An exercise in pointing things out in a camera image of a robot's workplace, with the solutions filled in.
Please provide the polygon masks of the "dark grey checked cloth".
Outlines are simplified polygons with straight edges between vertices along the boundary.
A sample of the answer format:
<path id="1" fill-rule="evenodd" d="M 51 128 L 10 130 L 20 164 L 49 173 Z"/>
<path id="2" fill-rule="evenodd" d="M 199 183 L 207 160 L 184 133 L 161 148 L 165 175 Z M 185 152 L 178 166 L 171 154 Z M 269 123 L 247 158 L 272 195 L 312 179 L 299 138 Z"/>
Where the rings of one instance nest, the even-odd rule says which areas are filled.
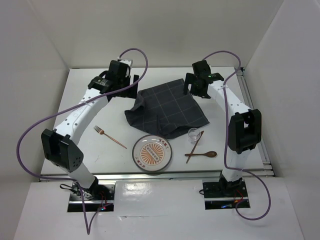
<path id="1" fill-rule="evenodd" d="M 181 78 L 140 90 L 133 107 L 124 111 L 128 124 L 167 140 L 208 125 L 209 120 L 193 96 L 184 94 L 184 84 Z"/>

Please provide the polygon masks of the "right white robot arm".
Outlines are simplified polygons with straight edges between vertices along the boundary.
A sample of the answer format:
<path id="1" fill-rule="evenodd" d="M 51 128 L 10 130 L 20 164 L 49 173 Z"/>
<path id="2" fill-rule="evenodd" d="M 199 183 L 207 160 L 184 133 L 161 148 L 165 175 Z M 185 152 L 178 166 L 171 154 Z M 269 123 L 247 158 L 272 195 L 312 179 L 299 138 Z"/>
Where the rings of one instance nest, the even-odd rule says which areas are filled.
<path id="1" fill-rule="evenodd" d="M 227 152 L 224 168 L 219 176 L 220 194 L 230 197 L 242 183 L 242 170 L 249 154 L 262 138 L 262 115 L 244 104 L 224 84 L 219 73 L 212 73 L 206 60 L 192 64 L 193 73 L 187 73 L 183 93 L 204 99 L 213 99 L 227 113 Z"/>

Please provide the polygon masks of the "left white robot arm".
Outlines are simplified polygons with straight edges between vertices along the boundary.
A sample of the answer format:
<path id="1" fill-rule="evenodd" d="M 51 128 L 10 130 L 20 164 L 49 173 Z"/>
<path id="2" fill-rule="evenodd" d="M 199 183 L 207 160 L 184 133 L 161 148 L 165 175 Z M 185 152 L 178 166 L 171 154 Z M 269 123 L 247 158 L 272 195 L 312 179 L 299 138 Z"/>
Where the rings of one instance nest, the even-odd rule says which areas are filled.
<path id="1" fill-rule="evenodd" d="M 112 60 L 108 70 L 90 81 L 80 102 L 81 106 L 71 111 L 55 129 L 45 129 L 41 134 L 45 158 L 70 178 L 77 180 L 81 186 L 81 194 L 88 200 L 104 196 L 109 191 L 99 184 L 98 179 L 83 163 L 84 154 L 78 148 L 78 143 L 97 113 L 111 100 L 112 97 L 106 96 L 106 93 L 115 92 L 115 96 L 127 97 L 137 90 L 133 87 L 123 92 L 118 91 L 138 80 L 138 75 L 131 76 L 132 65 L 130 59 Z"/>

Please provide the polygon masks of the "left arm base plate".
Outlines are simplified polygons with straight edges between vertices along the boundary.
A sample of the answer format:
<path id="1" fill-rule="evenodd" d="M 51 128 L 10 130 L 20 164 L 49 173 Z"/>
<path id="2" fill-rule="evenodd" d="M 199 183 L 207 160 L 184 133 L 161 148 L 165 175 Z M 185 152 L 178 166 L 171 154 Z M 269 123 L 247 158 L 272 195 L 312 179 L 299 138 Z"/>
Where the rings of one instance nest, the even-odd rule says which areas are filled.
<path id="1" fill-rule="evenodd" d="M 107 182 L 103 184 L 106 190 L 100 191 L 97 195 L 93 196 L 89 192 L 83 190 L 85 210 L 89 213 L 96 212 L 98 208 L 101 208 L 101 212 L 113 212 L 114 211 L 114 199 L 115 199 L 115 182 Z M 59 186 L 63 190 L 68 190 L 68 213 L 82 213 L 82 198 L 79 187 L 73 182 L 72 185 L 62 183 Z"/>

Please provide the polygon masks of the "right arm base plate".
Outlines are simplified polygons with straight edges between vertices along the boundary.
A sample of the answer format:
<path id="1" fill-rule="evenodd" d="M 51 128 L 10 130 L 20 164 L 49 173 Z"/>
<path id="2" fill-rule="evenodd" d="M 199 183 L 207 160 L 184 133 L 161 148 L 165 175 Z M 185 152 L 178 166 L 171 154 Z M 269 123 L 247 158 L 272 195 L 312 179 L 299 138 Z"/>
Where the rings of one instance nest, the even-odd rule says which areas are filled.
<path id="1" fill-rule="evenodd" d="M 204 197 L 206 210 L 226 210 L 238 208 L 250 208 L 249 195 L 246 183 L 243 181 L 240 186 L 231 190 L 230 193 L 223 193 L 218 182 L 203 182 L 199 194 Z"/>

